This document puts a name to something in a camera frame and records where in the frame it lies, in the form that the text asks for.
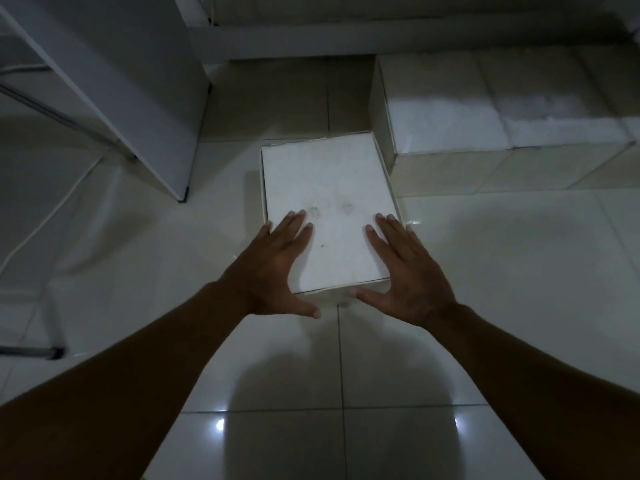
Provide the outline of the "person's right hand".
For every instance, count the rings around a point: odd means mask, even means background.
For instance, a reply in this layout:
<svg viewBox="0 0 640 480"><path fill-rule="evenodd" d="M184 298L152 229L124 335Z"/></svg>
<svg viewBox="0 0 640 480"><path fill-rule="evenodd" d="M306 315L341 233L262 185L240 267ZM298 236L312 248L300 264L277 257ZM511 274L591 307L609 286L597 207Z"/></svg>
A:
<svg viewBox="0 0 640 480"><path fill-rule="evenodd" d="M375 251L375 233L383 237L378 227L365 227L365 234ZM423 327L427 318L458 306L454 291L441 266L435 261L435 270L413 270L407 267L387 267L393 311L381 313Z"/></svg>

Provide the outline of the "grey cabinet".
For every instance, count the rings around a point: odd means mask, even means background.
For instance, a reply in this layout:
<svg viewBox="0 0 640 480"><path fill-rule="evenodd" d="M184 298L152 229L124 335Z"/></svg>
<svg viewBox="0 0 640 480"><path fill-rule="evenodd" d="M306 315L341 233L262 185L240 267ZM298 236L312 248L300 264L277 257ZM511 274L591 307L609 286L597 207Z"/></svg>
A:
<svg viewBox="0 0 640 480"><path fill-rule="evenodd" d="M175 0L0 0L0 15L186 202L210 82Z"/></svg>

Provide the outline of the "person's left forearm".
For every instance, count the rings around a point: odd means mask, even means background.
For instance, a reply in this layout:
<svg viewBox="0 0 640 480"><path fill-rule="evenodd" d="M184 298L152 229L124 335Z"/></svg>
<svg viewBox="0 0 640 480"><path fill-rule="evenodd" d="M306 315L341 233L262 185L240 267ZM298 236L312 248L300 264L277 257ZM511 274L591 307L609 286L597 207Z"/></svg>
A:
<svg viewBox="0 0 640 480"><path fill-rule="evenodd" d="M258 299L222 282L0 407L0 480L140 480Z"/></svg>

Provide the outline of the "person's right forearm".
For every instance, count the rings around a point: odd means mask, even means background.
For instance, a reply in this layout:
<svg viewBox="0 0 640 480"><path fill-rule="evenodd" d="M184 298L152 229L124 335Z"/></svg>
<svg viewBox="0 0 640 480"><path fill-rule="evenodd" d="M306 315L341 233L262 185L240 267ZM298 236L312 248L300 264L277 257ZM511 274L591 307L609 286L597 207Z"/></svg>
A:
<svg viewBox="0 0 640 480"><path fill-rule="evenodd" d="M423 327L456 359L546 480L640 480L640 394L448 303Z"/></svg>

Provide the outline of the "grey metal bar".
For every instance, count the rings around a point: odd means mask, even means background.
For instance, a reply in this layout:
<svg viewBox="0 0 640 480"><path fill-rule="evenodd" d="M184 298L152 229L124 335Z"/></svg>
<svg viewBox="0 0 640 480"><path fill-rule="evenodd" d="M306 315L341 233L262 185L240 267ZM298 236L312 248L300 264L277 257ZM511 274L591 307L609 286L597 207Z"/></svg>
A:
<svg viewBox="0 0 640 480"><path fill-rule="evenodd" d="M0 82L0 94L11 98L17 103L36 111L37 113L57 122L64 127L67 127L75 132L86 136L91 141L101 144L107 147L107 149L120 154L128 161L138 160L137 156L133 154L132 151L124 147L123 144L112 141L100 132L83 125L77 120L71 118L69 115L59 112L47 104L44 104L43 102L32 98L27 93L21 91L18 88L14 88L9 84Z"/></svg>

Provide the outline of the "person's left hand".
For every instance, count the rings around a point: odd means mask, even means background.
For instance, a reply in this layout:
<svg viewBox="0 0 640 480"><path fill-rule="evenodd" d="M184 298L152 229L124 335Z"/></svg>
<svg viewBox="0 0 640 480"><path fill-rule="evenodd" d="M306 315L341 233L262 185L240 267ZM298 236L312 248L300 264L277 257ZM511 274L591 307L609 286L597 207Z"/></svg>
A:
<svg viewBox="0 0 640 480"><path fill-rule="evenodd" d="M308 246L314 228L313 224L307 222L306 224ZM289 286L289 274L296 260L278 256L274 249L276 227L272 228L270 234L273 250L270 259L244 260L242 251L216 282L241 304L244 315L285 314L285 293L292 292Z"/></svg>

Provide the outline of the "white square carton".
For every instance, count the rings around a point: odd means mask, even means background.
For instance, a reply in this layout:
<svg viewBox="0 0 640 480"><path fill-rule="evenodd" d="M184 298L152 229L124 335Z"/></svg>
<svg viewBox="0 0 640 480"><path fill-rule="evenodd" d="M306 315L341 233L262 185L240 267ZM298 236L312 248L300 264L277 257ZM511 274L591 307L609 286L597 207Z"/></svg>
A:
<svg viewBox="0 0 640 480"><path fill-rule="evenodd" d="M372 132L263 146L259 168L263 219L278 224L304 210L314 228L289 275L293 293L329 306L346 303L357 287L388 289L365 227L379 213L402 217Z"/></svg>

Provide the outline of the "stack of white boxes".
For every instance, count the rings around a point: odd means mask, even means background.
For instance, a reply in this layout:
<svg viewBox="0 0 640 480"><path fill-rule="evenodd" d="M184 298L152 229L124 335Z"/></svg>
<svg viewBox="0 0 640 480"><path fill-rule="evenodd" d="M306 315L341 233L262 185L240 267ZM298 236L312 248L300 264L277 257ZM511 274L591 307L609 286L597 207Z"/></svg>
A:
<svg viewBox="0 0 640 480"><path fill-rule="evenodd" d="M640 188L640 49L379 55L369 113L400 198Z"/></svg>

